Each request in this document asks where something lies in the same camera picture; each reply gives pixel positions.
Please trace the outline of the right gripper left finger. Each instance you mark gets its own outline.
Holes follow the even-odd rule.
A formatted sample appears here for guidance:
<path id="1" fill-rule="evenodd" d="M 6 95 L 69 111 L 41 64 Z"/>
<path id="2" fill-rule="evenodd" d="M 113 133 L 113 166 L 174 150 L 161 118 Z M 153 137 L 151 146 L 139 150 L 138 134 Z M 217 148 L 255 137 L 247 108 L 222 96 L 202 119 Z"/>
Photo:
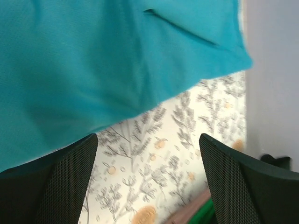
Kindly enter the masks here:
<path id="1" fill-rule="evenodd" d="M 0 174 L 2 224 L 76 224 L 98 147 L 90 134 Z"/>

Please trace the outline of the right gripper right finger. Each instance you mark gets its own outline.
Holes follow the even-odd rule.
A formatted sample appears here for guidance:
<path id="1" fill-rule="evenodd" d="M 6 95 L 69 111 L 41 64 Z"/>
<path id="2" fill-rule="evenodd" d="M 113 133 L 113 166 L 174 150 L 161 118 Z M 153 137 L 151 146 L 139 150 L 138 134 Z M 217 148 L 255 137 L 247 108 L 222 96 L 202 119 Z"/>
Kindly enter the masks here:
<path id="1" fill-rule="evenodd" d="M 219 224 L 297 224 L 299 174 L 236 151 L 203 133 L 199 139 Z"/>

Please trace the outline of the teal t shirt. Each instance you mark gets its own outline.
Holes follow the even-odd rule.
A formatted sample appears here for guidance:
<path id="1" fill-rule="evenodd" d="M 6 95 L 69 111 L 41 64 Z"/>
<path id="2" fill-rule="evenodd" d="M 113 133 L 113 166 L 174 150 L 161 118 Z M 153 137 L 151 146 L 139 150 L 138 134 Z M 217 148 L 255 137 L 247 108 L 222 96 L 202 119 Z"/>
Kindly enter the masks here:
<path id="1" fill-rule="evenodd" d="M 252 65 L 238 0 L 3 0 L 0 169 Z"/>

